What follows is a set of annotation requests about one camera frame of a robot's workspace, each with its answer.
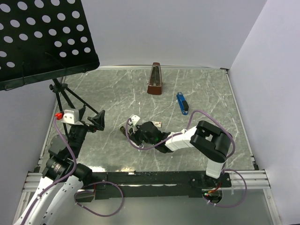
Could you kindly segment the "blue metal stapler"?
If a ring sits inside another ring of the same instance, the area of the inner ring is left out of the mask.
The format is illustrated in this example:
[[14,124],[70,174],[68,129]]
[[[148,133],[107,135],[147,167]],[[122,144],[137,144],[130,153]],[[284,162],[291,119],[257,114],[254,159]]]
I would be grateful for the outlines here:
[[188,105],[185,97],[183,96],[182,92],[178,92],[176,95],[176,98],[179,103],[181,113],[183,115],[188,115],[189,105]]

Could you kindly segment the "small beige white stapler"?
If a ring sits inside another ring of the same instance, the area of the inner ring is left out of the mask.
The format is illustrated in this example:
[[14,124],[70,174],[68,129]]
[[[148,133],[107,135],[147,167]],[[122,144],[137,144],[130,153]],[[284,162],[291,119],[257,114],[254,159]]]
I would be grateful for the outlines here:
[[126,135],[126,129],[124,126],[121,126],[120,127],[120,132],[123,134],[123,135]]

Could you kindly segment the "white staple box sleeve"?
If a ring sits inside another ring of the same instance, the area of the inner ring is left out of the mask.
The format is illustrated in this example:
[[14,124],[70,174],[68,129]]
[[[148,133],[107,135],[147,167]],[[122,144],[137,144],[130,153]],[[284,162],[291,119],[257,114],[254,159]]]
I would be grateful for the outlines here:
[[161,128],[161,122],[153,121],[152,123],[154,124],[154,126]]

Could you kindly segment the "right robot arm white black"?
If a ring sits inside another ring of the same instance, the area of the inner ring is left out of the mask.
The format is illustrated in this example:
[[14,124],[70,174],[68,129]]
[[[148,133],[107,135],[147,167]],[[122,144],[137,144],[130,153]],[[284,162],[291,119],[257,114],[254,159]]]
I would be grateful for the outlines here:
[[230,133],[204,120],[198,122],[195,127],[177,133],[166,133],[160,131],[151,121],[138,125],[133,119],[129,119],[125,126],[125,134],[134,147],[141,148],[146,143],[161,153],[196,148],[208,158],[204,180],[210,187],[221,181],[227,154],[233,145]]

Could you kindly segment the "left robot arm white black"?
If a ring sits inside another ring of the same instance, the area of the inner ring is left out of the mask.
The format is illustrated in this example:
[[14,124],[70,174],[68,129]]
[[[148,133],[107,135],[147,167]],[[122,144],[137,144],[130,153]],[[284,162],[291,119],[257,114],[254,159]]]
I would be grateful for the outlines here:
[[53,124],[71,126],[68,136],[57,129],[59,144],[49,149],[50,158],[42,172],[38,187],[26,209],[17,219],[17,225],[52,225],[72,195],[81,188],[88,188],[93,182],[92,170],[77,163],[79,152],[87,132],[102,131],[105,128],[105,111],[82,121],[85,108],[61,111],[54,116]]

